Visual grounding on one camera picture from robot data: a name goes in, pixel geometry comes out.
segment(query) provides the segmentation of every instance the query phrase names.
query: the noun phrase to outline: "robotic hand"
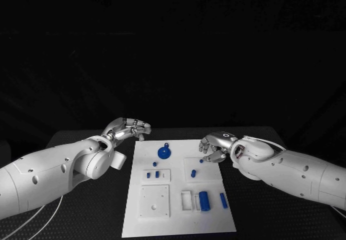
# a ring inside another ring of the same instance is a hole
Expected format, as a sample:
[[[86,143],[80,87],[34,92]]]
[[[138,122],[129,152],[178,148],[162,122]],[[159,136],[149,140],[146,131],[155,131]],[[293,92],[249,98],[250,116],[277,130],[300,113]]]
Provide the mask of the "robotic hand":
[[[110,166],[122,169],[127,156],[115,148],[132,136],[140,141],[152,126],[138,119],[117,118],[100,136],[34,152],[0,169],[0,220],[34,210],[77,185],[99,179]]]
[[[282,148],[276,151],[267,143]],[[231,133],[213,132],[200,143],[200,151],[214,153],[204,160],[220,163],[230,154],[233,166],[246,177],[319,203],[346,210],[346,169],[328,161],[286,150],[276,143]]]

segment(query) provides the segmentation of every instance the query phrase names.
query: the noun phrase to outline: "black backdrop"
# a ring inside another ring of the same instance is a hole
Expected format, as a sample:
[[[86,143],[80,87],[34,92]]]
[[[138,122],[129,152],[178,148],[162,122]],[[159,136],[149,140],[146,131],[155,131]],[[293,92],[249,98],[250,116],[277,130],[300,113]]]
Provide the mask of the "black backdrop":
[[[342,3],[145,2],[2,7],[0,139],[12,160],[57,131],[129,117],[153,128],[273,126],[292,150],[342,165]]]

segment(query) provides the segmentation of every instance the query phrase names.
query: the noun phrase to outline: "table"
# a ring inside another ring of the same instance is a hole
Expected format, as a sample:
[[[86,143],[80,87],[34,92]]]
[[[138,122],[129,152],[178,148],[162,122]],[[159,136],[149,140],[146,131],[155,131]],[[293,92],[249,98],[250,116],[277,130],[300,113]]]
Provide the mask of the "table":
[[[276,130],[269,126],[153,128],[152,134],[145,137],[149,141],[202,139],[217,131],[230,132],[238,137],[249,135],[286,146]],[[103,130],[60,131],[47,147],[74,143],[100,135],[102,132]],[[113,240],[122,238],[138,140],[132,137],[117,147],[117,151],[127,155],[123,169],[117,170],[110,167],[99,180],[91,179],[83,182],[64,196],[55,217],[35,239]],[[233,167],[230,156],[220,164],[220,169],[237,233],[139,237],[136,239],[346,239],[344,227],[328,205],[295,197],[263,181],[249,179]],[[11,239],[28,239],[40,231],[58,204],[60,199],[47,205],[37,218]],[[2,238],[18,229],[37,211],[25,212],[0,221]]]

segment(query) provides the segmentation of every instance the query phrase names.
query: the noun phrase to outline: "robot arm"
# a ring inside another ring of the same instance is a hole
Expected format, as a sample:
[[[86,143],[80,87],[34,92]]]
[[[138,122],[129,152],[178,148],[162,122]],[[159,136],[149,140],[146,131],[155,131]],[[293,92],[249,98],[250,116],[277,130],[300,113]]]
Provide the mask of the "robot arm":
[[[263,180],[299,198],[346,210],[346,169],[285,148],[277,152],[264,141],[214,132],[201,140],[200,151],[207,153],[213,147],[205,161],[220,163],[230,154],[233,166],[246,177]]]
[[[136,119],[119,118],[100,136],[60,145],[21,157],[0,169],[0,220],[34,210],[77,185],[99,179],[109,167],[122,169],[127,156],[115,150],[125,139],[145,140],[152,126]]]

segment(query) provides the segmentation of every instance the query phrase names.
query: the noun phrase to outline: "white cable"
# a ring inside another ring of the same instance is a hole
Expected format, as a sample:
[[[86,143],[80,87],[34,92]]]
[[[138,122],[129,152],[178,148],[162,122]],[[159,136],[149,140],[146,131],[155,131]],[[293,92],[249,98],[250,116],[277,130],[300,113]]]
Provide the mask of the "white cable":
[[[29,220],[22,224],[22,226],[2,239],[2,240],[6,240],[21,229],[22,229],[22,227],[32,221],[32,219],[37,217],[37,215],[40,214],[40,212],[42,211],[42,209],[44,209],[44,207],[45,207],[47,205],[44,205],[42,207],[41,207],[41,209],[38,210],[38,212],[35,213],[35,215],[29,218]]]
[[[41,233],[41,231],[44,230],[44,228],[45,228],[47,225],[50,224],[50,222],[51,222],[51,220],[53,220],[53,218],[54,218],[54,216],[55,216],[55,214],[57,214],[57,212],[58,212],[58,209],[60,209],[60,206],[61,206],[63,200],[64,200],[64,196],[61,196],[61,199],[60,199],[60,205],[58,205],[58,207],[57,207],[57,209],[55,209],[55,212],[54,212],[54,214],[53,214],[51,219],[48,220],[45,226],[44,226],[42,229],[38,231],[38,233],[37,233],[37,234],[35,234],[28,240],[32,240],[32,239],[37,237],[37,235]]]
[[[264,139],[262,139],[262,138],[256,138],[256,137],[253,137],[253,136],[244,136],[244,137],[251,138],[251,139],[257,139],[257,140],[260,140],[260,141],[263,141],[263,142],[266,142],[266,143],[269,143],[269,144],[273,144],[273,145],[277,146],[283,151],[288,150],[283,146],[280,146],[280,145],[279,145],[277,143],[275,143],[273,141],[264,140]]]
[[[335,208],[335,206],[331,205],[331,207],[341,213],[341,215],[346,218],[346,216],[342,214],[342,212]]]

